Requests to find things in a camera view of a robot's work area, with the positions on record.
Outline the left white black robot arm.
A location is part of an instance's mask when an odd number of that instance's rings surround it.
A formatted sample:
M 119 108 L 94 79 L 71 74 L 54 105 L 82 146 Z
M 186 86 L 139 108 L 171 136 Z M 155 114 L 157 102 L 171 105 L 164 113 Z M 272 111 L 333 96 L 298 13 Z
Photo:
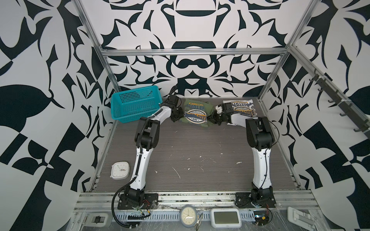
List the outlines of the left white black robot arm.
M 161 124 L 168 118 L 176 122 L 183 117 L 181 102 L 178 96 L 169 95 L 155 113 L 139 119 L 135 135 L 135 167 L 130 183 L 124 190 L 127 199 L 138 203 L 144 200 L 147 168 L 159 142 Z

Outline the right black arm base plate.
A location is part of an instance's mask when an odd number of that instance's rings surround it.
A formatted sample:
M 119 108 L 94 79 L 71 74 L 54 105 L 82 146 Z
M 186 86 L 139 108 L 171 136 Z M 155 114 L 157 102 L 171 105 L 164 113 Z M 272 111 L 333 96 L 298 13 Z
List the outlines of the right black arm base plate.
M 275 208 L 276 200 L 272 193 L 236 193 L 235 205 L 238 208 Z

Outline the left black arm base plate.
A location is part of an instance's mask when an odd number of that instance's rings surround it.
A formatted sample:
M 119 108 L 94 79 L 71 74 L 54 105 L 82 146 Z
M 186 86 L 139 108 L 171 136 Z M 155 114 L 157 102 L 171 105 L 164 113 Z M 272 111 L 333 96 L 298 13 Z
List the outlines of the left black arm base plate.
M 118 210 L 128 210 L 133 208 L 151 209 L 158 205 L 159 195 L 157 193 L 145 193 L 136 195 L 127 195 L 126 193 L 119 196 Z

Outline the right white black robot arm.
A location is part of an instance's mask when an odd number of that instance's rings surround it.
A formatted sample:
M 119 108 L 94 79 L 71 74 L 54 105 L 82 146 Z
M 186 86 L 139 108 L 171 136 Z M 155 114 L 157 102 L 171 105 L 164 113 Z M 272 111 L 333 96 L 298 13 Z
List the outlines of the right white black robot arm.
M 273 196 L 270 179 L 270 154 L 275 137 L 267 117 L 255 117 L 245 112 L 235 111 L 231 103 L 217 105 L 214 111 L 207 116 L 213 124 L 221 125 L 226 122 L 246 129 L 247 143 L 252 149 L 254 175 L 252 190 L 248 198 L 250 202 L 266 201 Z

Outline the teal plastic basket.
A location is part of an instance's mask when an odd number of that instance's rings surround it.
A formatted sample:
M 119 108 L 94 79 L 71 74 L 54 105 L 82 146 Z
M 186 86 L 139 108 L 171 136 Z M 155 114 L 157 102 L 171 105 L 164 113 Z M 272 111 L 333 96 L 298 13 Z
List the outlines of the teal plastic basket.
M 111 116 L 121 123 L 137 121 L 157 112 L 161 103 L 162 96 L 157 86 L 117 92 L 111 97 Z

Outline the white tank top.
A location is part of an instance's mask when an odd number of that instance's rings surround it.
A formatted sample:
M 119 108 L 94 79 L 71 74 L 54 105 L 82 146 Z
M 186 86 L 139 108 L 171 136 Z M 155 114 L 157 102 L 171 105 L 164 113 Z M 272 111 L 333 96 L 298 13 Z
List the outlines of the white tank top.
M 246 127 L 246 119 L 257 119 L 257 113 L 253 100 L 228 100 L 224 104 L 231 104 L 233 112 L 226 113 L 223 110 L 221 118 L 227 125 Z

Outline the green tank top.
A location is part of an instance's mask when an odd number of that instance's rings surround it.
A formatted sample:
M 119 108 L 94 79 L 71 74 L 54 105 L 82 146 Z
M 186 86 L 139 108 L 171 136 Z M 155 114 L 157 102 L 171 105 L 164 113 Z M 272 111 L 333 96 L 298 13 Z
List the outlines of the green tank top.
M 184 103 L 184 116 L 180 119 L 183 123 L 207 128 L 212 125 L 208 116 L 214 111 L 214 106 L 208 102 L 186 99 Z

